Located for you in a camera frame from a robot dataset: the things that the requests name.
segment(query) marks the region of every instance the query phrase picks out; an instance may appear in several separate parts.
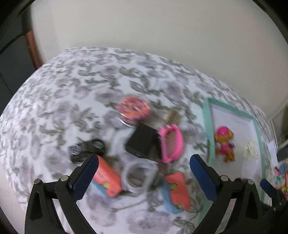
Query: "white wall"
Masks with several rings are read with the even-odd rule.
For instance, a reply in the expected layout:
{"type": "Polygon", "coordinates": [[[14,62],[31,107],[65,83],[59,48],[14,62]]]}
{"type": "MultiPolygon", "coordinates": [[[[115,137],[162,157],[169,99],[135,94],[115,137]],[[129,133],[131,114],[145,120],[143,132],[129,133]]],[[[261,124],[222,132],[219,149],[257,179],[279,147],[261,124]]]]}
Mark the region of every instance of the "white wall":
{"type": "Polygon", "coordinates": [[[46,62],[74,46],[161,55],[214,76],[271,115],[288,93],[288,46],[252,0],[36,0],[46,62]]]}

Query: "brown wooden edge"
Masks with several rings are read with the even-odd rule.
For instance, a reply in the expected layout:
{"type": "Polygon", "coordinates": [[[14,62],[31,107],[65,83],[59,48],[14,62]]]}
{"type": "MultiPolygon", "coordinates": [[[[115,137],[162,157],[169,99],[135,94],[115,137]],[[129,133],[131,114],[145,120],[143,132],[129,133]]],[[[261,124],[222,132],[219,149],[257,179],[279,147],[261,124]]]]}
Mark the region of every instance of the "brown wooden edge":
{"type": "Polygon", "coordinates": [[[43,63],[41,62],[40,57],[39,57],[39,53],[38,53],[38,50],[36,47],[33,31],[31,30],[31,31],[27,32],[25,36],[26,36],[27,46],[28,46],[28,50],[30,52],[32,62],[34,64],[34,67],[36,69],[38,69],[39,67],[42,66],[43,63]]]}

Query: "teal tray border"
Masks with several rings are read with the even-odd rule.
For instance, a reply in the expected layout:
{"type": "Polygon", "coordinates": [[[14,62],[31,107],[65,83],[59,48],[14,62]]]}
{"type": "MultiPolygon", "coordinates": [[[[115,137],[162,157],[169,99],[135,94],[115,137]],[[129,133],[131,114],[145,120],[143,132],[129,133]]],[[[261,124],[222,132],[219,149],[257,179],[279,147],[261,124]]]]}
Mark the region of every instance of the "teal tray border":
{"type": "MultiPolygon", "coordinates": [[[[204,101],[203,103],[203,116],[204,116],[204,124],[206,128],[206,135],[207,135],[207,140],[210,142],[208,145],[209,149],[209,155],[207,156],[207,165],[210,167],[213,167],[215,164],[215,141],[214,141],[214,128],[213,128],[213,120],[212,120],[212,113],[210,109],[210,104],[214,104],[217,106],[220,106],[222,108],[225,108],[227,110],[231,110],[237,115],[243,116],[245,118],[251,119],[254,123],[255,129],[256,129],[256,134],[257,134],[257,139],[258,139],[258,144],[259,144],[259,150],[260,150],[260,158],[261,158],[261,165],[262,165],[262,179],[266,178],[266,172],[265,172],[265,159],[264,159],[264,151],[263,151],[263,142],[261,139],[261,133],[257,124],[257,121],[254,117],[251,115],[247,114],[244,111],[240,111],[239,109],[227,105],[223,102],[220,102],[216,99],[213,98],[208,98],[204,101]]],[[[199,223],[203,220],[205,215],[207,214],[208,210],[211,207],[212,202],[204,198],[204,204],[202,211],[199,215],[199,223]]],[[[261,191],[261,198],[260,200],[263,202],[264,201],[264,191],[261,191]]]]}

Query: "pink handle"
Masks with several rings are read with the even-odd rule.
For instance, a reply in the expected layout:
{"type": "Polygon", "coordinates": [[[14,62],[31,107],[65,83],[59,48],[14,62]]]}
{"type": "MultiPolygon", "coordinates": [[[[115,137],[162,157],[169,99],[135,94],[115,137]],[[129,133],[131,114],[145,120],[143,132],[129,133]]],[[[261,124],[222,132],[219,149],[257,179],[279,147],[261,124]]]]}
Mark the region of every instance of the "pink handle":
{"type": "Polygon", "coordinates": [[[174,160],[177,160],[180,158],[182,151],[183,151],[183,137],[182,134],[179,130],[179,127],[175,124],[173,125],[166,125],[163,128],[160,128],[158,130],[158,134],[160,136],[160,141],[161,141],[161,151],[162,151],[162,161],[165,163],[170,163],[174,160]],[[176,146],[175,150],[171,155],[167,155],[167,150],[166,150],[166,140],[165,137],[169,132],[174,131],[176,133],[176,146]]]}

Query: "toy figurine head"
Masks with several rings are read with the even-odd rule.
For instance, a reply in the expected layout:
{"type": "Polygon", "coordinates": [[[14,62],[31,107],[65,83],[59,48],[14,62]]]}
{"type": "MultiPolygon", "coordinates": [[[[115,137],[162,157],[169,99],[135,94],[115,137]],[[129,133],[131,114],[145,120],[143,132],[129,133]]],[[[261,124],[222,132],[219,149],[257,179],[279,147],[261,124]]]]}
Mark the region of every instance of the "toy figurine head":
{"type": "Polygon", "coordinates": [[[219,142],[220,144],[228,143],[230,139],[232,139],[234,133],[226,126],[221,126],[217,129],[215,133],[215,142],[219,142]]]}

